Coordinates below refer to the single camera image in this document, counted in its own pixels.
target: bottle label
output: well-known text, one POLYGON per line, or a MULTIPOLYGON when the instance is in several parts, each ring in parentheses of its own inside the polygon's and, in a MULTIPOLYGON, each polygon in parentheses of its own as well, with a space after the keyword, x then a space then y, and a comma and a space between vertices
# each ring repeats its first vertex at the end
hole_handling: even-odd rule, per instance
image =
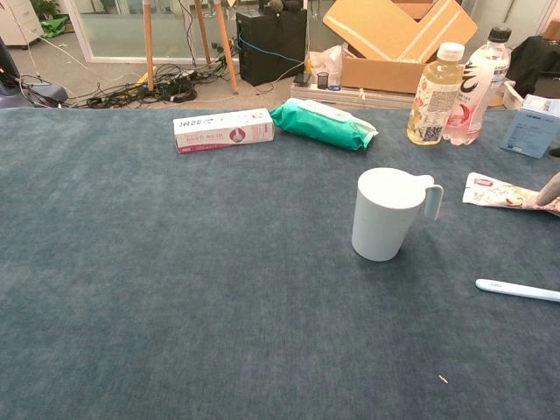
POLYGON ((465 65, 463 82, 448 122, 449 137, 474 136, 482 128, 488 103, 506 77, 509 60, 489 59, 480 50, 465 65))
POLYGON ((441 138, 459 86, 459 83, 434 83, 424 75, 420 79, 412 112, 420 115, 420 120, 414 124, 414 132, 424 142, 436 142, 441 138))

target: beverage bottle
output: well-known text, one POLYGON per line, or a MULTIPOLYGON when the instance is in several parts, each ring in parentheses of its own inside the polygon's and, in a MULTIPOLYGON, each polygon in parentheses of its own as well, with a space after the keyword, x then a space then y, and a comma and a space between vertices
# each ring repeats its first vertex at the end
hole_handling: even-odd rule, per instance
POLYGON ((451 113, 453 101, 463 77, 465 47, 444 42, 437 50, 437 60, 423 70, 410 111, 406 134, 414 144, 438 144, 451 113))
POLYGON ((444 138, 452 144, 471 144, 482 131, 484 113, 509 69, 506 42, 510 35, 509 28, 492 28, 488 41, 466 62, 461 87, 445 127, 444 138))

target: computer tower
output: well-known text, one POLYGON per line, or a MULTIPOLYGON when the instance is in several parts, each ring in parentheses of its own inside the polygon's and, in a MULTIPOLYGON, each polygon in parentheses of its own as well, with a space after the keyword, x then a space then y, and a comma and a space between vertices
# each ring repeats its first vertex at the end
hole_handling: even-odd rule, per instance
MULTIPOLYGON (((282 11, 279 15, 270 8, 264 12, 238 11, 236 20, 240 74, 251 85, 275 81, 298 61, 305 60, 307 10, 282 11)), ((302 64, 283 77, 303 70, 302 64)))

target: snack wrapper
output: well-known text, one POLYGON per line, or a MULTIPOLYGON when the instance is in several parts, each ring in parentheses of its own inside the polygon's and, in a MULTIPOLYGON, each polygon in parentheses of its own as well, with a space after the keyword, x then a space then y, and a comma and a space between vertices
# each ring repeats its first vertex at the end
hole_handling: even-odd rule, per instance
POLYGON ((471 172, 466 179, 463 202, 476 206, 543 210, 560 216, 560 197, 546 206, 538 206, 537 195, 537 191, 471 172))

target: bottle cap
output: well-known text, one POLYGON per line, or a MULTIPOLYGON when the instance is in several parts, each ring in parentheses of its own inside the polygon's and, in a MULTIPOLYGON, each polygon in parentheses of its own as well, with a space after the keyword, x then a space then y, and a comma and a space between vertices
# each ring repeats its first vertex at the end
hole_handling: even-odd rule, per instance
POLYGON ((511 29, 507 28, 506 26, 495 26, 490 31, 490 35, 488 35, 488 40, 491 42, 504 43, 504 42, 508 42, 510 35, 511 35, 511 29))
POLYGON ((456 42, 444 42, 437 50, 437 57, 445 61, 459 61, 463 58, 465 46, 456 42))

